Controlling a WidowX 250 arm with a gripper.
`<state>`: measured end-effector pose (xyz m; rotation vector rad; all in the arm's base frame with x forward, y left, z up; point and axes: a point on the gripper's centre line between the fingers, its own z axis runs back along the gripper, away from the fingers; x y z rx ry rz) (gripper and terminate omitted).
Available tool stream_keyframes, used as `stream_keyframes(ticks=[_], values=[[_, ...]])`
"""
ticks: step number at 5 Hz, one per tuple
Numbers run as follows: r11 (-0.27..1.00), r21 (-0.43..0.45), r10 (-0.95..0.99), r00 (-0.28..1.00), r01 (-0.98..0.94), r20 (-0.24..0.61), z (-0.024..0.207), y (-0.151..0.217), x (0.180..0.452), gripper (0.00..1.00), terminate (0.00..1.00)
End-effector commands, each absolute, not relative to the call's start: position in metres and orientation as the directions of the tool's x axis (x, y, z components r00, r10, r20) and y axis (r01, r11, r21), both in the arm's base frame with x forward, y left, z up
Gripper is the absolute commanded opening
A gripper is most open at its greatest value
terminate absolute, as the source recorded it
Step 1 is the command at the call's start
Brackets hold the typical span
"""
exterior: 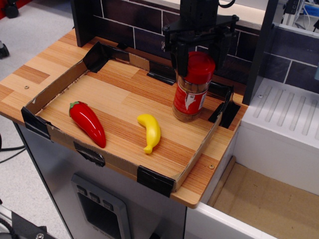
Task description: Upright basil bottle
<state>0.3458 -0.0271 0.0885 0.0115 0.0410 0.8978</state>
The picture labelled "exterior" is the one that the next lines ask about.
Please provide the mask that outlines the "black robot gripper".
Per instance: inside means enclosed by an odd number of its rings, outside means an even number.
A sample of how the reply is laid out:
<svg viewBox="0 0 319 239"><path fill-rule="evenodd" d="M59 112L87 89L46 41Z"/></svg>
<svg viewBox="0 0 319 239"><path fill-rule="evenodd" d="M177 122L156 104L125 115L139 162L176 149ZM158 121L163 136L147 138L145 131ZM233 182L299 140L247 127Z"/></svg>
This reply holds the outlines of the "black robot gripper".
<svg viewBox="0 0 319 239"><path fill-rule="evenodd" d="M229 8L235 4L232 0L227 4L221 4L218 0L182 0L180 2L179 20L162 28L164 33L164 49L170 50L172 66L181 77L187 76L188 49L185 42L172 42L170 36L173 33L185 31L204 31L213 28L218 23L218 8ZM210 43L210 56L215 62L215 69L223 67L224 61L231 45L231 33L215 35Z"/></svg>

